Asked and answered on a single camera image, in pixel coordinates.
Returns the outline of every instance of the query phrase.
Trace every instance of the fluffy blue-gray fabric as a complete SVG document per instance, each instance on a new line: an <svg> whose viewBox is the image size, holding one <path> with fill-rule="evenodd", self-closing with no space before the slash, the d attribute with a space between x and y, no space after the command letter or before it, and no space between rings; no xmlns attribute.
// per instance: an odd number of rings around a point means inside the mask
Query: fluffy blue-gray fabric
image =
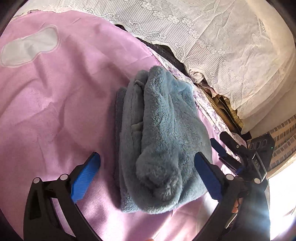
<svg viewBox="0 0 296 241"><path fill-rule="evenodd" d="M194 155L201 151L212 162L212 149L188 83L159 66L140 71L127 87L122 113L123 212L164 213L206 192Z"/></svg>

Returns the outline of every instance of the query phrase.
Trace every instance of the folded gray fleece garment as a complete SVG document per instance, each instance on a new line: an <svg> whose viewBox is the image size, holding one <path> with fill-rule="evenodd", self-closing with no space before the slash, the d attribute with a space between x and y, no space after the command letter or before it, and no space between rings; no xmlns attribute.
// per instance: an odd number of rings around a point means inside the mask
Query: folded gray fleece garment
<svg viewBox="0 0 296 241"><path fill-rule="evenodd" d="M212 163L212 149L188 83L159 66L140 71L119 90L115 116L123 212L164 213L206 192L194 155Z"/></svg>

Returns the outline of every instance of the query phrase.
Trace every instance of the sheer white fabric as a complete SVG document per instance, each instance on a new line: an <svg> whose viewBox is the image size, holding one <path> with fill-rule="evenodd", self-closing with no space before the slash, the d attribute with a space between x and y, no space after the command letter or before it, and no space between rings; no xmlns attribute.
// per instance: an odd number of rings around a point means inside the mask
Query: sheer white fabric
<svg viewBox="0 0 296 241"><path fill-rule="evenodd" d="M244 133L292 84L287 76L296 57L293 36L265 0L29 0L17 15L33 9L87 12L169 46L193 77L202 73L230 99Z"/></svg>

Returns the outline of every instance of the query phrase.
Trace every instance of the pink fabric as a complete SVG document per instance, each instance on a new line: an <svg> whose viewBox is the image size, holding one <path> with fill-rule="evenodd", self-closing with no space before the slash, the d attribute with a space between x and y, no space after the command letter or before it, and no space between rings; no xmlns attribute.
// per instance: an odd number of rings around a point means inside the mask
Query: pink fabric
<svg viewBox="0 0 296 241"><path fill-rule="evenodd" d="M57 179L91 152L102 164L78 206L103 240L191 240L216 203L208 194L160 215L119 210L113 179L115 95L141 69L160 63L136 38L80 12L34 12L11 22L0 48L55 25L60 46L17 68L0 66L0 208L22 237L23 214L35 177ZM199 113L210 137L207 119ZM213 151L214 163L219 163ZM65 219L65 230L71 233Z"/></svg>

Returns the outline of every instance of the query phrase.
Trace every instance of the blue gripper pad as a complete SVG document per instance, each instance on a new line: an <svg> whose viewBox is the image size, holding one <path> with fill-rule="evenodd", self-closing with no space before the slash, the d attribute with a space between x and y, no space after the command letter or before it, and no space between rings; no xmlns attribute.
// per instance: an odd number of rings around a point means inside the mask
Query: blue gripper pad
<svg viewBox="0 0 296 241"><path fill-rule="evenodd" d="M219 142L217 142L214 138L210 139L211 141L211 146L218 152L219 156L227 156L226 150L220 145Z"/></svg>
<svg viewBox="0 0 296 241"><path fill-rule="evenodd" d="M218 177L216 176L214 171L211 169L210 165L212 166L212 168L217 167L218 168L217 171L221 172L219 167L209 163L209 161L201 152L198 152L195 154L195 157L194 157L195 169L197 170L199 176L201 177L211 197L215 200L221 201L223 197L222 183L219 181Z"/></svg>
<svg viewBox="0 0 296 241"><path fill-rule="evenodd" d="M75 182L72 184L71 198L74 203L83 199L90 183L101 166L101 158L98 153L88 161L87 165L81 170Z"/></svg>

